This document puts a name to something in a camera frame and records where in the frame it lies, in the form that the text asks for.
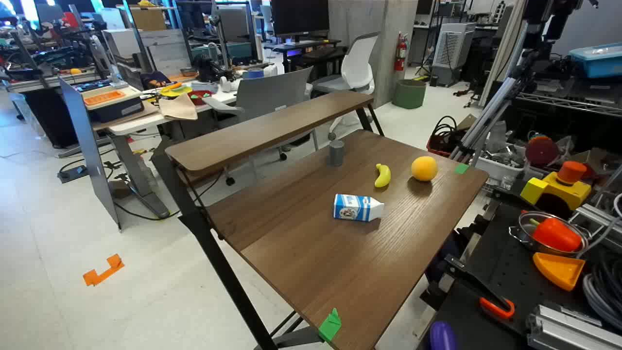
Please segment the orange round plush toy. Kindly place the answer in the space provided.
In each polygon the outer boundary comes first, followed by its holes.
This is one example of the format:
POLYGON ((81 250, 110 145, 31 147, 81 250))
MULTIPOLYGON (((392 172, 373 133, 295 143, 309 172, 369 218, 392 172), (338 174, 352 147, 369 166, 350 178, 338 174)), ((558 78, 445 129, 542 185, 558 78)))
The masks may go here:
POLYGON ((420 156, 410 166, 416 182, 429 183, 437 176, 437 162, 431 156, 420 156))

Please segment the yellow plush banana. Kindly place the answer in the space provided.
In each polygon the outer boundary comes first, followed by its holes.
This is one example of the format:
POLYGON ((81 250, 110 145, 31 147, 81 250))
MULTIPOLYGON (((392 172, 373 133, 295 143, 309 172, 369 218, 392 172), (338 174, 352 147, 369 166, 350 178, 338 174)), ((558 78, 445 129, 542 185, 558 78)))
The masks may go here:
POLYGON ((388 185, 390 185, 390 180, 392 180, 390 168, 385 166, 385 164, 377 164, 375 170, 377 170, 377 178, 375 178, 373 187, 375 187, 375 189, 385 189, 385 187, 388 187, 388 185))

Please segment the purple toy eggplant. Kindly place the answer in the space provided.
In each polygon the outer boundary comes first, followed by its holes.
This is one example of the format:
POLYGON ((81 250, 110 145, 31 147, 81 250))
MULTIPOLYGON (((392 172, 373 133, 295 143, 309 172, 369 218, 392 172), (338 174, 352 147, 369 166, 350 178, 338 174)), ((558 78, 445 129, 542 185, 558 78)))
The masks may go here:
POLYGON ((449 323, 435 322, 427 333, 427 349, 429 350, 458 350, 455 333, 449 323))

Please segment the orange toy pepper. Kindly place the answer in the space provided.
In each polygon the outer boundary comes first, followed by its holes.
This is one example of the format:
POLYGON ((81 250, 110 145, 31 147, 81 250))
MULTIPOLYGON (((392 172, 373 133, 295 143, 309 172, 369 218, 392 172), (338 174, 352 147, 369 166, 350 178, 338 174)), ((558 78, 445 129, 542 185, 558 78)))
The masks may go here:
POLYGON ((583 248, 581 236, 558 218, 546 218, 532 230, 532 240, 554 252, 575 253, 583 248))

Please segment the orange wedge toy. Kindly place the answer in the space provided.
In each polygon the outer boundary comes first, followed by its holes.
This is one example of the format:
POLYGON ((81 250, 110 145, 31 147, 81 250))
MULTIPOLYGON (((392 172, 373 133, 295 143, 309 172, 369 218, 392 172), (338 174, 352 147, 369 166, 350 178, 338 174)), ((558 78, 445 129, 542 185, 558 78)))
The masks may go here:
POLYGON ((534 253, 532 263, 536 271, 556 288, 571 292, 585 269, 581 259, 552 255, 552 253, 534 253))

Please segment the grey cylinder cup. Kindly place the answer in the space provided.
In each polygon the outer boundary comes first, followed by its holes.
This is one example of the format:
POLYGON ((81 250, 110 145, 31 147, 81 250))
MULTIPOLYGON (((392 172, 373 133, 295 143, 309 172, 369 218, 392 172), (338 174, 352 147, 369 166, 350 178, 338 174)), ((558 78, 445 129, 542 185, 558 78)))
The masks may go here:
POLYGON ((330 166, 340 168, 344 160, 344 143, 342 141, 332 141, 328 145, 328 160, 330 166))

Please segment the blue white milk carton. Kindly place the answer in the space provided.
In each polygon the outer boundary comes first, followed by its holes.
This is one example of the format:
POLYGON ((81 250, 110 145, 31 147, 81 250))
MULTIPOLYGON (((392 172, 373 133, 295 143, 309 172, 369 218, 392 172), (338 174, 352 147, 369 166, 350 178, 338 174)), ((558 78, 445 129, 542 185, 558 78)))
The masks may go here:
POLYGON ((381 220, 385 205, 365 195, 336 195, 332 201, 332 217, 348 222, 381 220))

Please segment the grey office chair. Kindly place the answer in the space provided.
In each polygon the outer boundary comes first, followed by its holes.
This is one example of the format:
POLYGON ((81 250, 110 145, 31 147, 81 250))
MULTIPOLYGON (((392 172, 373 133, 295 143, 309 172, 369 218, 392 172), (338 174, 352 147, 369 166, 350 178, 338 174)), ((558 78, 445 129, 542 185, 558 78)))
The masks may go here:
POLYGON ((223 112, 239 121, 248 121, 307 102, 309 77, 311 71, 301 69, 278 77, 243 78, 237 86, 235 104, 225 106, 223 112))

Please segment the white office chair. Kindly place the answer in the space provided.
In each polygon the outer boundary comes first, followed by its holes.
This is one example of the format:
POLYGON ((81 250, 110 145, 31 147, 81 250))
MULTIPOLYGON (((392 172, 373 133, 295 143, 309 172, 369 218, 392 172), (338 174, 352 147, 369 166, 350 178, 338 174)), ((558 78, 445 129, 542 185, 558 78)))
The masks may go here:
POLYGON ((371 96, 375 90, 371 53, 377 34, 359 36, 344 55, 338 77, 326 77, 313 84, 315 94, 361 92, 371 96))

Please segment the green waste bin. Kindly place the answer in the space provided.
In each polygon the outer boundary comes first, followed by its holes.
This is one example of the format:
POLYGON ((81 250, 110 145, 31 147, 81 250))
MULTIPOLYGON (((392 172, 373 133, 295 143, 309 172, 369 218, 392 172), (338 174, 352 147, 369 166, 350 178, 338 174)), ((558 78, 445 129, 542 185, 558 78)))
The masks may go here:
POLYGON ((390 102, 402 110, 418 110, 423 106, 425 84, 414 80, 402 80, 396 84, 390 102))

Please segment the raised wooden shelf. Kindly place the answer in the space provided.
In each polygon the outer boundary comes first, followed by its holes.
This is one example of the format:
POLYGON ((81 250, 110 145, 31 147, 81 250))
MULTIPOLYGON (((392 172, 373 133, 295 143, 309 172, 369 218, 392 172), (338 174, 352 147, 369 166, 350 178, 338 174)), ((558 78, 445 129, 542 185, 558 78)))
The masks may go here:
POLYGON ((254 152, 274 148, 289 139, 352 112, 363 112, 371 96, 340 92, 328 94, 280 112, 243 121, 239 125, 169 147, 165 154, 184 172, 212 172, 239 162, 254 152))

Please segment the green tape marker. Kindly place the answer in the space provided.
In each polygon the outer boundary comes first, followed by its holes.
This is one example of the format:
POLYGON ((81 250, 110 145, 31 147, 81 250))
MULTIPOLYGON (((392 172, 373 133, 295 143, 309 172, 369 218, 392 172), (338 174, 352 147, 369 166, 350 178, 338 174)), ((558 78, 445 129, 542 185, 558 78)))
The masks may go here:
POLYGON ((334 341, 342 329, 342 318, 338 310, 332 310, 318 327, 318 337, 322 341, 334 341))

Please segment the small green tape corner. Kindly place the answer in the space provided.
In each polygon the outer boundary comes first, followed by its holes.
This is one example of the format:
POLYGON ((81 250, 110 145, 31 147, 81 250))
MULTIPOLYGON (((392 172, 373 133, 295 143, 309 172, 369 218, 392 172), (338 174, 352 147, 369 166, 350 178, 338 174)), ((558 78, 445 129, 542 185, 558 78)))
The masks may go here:
POLYGON ((455 166, 455 174, 456 174, 456 176, 464 176, 466 172, 468 172, 468 166, 466 166, 466 164, 455 166))

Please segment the black computer monitor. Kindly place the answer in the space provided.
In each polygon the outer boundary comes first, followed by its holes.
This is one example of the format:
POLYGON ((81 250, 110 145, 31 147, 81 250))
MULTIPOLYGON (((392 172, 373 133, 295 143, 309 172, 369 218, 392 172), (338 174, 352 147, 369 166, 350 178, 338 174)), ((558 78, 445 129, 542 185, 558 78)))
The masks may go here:
POLYGON ((270 8, 278 36, 328 30, 328 0, 270 0, 270 8))

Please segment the orange floor tape mark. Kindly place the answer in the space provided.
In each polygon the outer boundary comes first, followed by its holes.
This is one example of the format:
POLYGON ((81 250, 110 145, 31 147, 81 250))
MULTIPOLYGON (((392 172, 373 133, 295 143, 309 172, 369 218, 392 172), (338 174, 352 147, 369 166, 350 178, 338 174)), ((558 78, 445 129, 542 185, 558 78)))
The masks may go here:
POLYGON ((105 271, 87 271, 81 275, 83 283, 87 287, 99 287, 107 279, 110 279, 114 273, 118 273, 124 267, 124 261, 120 255, 110 255, 107 259, 107 269, 105 271))

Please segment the yellow cube block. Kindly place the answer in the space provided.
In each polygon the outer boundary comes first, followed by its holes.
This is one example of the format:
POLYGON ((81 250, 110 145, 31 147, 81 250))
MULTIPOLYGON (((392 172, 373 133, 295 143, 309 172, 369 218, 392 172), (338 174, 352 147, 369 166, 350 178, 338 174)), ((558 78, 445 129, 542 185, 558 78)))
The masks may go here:
POLYGON ((546 182, 530 178, 521 191, 521 199, 528 205, 536 205, 546 189, 548 189, 546 182))

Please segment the yellow emergency stop box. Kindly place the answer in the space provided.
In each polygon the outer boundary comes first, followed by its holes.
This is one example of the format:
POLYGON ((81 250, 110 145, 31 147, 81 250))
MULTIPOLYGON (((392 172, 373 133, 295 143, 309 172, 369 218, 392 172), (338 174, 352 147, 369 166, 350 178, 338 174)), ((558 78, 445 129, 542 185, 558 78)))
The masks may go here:
POLYGON ((544 191, 544 195, 556 197, 569 211, 575 211, 591 195, 591 185, 583 182, 585 176, 587 176, 587 166, 585 164, 581 164, 581 162, 563 162, 558 172, 552 172, 546 178, 542 178, 542 182, 548 183, 548 189, 544 191))

